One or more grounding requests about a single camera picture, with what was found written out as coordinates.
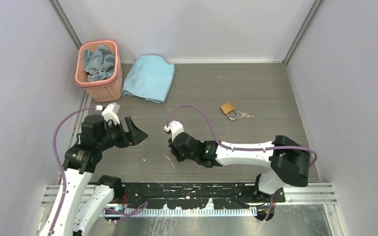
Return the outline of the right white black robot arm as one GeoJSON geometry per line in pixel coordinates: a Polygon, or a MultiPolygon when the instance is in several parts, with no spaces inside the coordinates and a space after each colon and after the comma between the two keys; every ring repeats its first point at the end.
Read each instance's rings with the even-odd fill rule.
{"type": "Polygon", "coordinates": [[[265,202],[280,188],[308,185],[310,152],[286,136],[259,144],[232,144],[200,141],[186,132],[168,140],[177,161],[190,159],[206,168],[228,165],[255,165],[269,168],[259,174],[253,189],[254,197],[265,202]]]}

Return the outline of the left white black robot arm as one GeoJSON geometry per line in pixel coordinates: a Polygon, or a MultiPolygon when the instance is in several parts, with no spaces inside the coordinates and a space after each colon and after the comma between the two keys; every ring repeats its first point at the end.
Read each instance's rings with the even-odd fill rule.
{"type": "Polygon", "coordinates": [[[41,236],[86,236],[110,203],[124,196],[122,181],[104,175],[83,207],[82,195],[102,159],[102,153],[112,147],[126,148],[144,141],[148,134],[125,118],[128,130],[116,119],[90,115],[81,124],[77,142],[64,155],[62,182],[50,215],[39,233],[41,236]]]}

